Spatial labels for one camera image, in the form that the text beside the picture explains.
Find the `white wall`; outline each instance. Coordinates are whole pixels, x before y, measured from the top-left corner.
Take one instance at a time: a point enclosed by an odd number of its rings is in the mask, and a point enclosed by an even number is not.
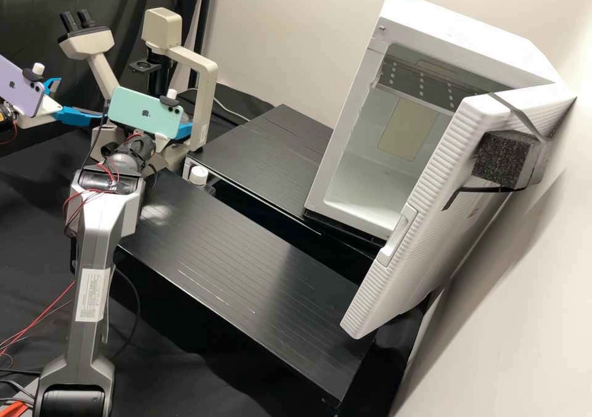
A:
[[[536,12],[514,23],[580,96],[543,182],[509,201],[445,291],[397,417],[592,415],[592,0],[545,1],[573,18],[565,30]]]
[[[334,126],[382,1],[213,0],[204,52],[220,82]],[[541,43],[555,62],[583,17],[582,0],[429,1],[535,42],[555,36]]]

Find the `gray robot arm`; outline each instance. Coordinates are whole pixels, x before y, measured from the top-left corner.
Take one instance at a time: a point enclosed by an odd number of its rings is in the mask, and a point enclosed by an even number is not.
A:
[[[135,232],[145,188],[141,170],[153,153],[152,139],[137,136],[116,148],[103,165],[74,175],[66,216],[66,227],[78,241],[74,311],[65,353],[45,366],[39,378],[36,417],[110,413],[115,370],[101,346],[109,327],[113,253],[122,237]]]

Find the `white mini fridge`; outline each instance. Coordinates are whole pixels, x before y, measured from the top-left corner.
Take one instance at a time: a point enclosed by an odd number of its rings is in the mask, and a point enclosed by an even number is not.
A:
[[[384,240],[342,321],[360,338],[446,280],[508,194],[460,193],[484,132],[548,136],[575,95],[529,40],[422,0],[385,0],[305,208]]]

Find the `fridge handle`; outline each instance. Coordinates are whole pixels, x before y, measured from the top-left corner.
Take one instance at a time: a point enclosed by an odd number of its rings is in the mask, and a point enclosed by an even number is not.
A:
[[[403,210],[401,211],[401,217],[393,229],[393,233],[388,237],[387,243],[376,255],[376,260],[383,266],[388,266],[392,260],[399,244],[405,237],[405,234],[409,230],[409,227],[413,224],[413,220],[417,215],[417,210],[412,208],[409,204],[405,203]]]

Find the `black backdrop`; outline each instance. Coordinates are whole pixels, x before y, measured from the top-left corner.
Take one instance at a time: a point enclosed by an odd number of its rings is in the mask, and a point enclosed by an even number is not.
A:
[[[64,33],[59,14],[86,8],[93,19],[113,32],[115,45],[106,54],[123,86],[144,91],[147,77],[127,64],[146,56],[140,39],[146,8],[166,7],[183,17],[183,41],[197,0],[0,0],[0,54],[19,67],[34,62],[46,66],[45,77],[62,77],[56,98],[63,105],[100,110],[103,99],[86,61],[68,59],[57,44]],[[64,127],[54,123],[19,133],[18,140],[0,149],[0,156],[55,136]]]

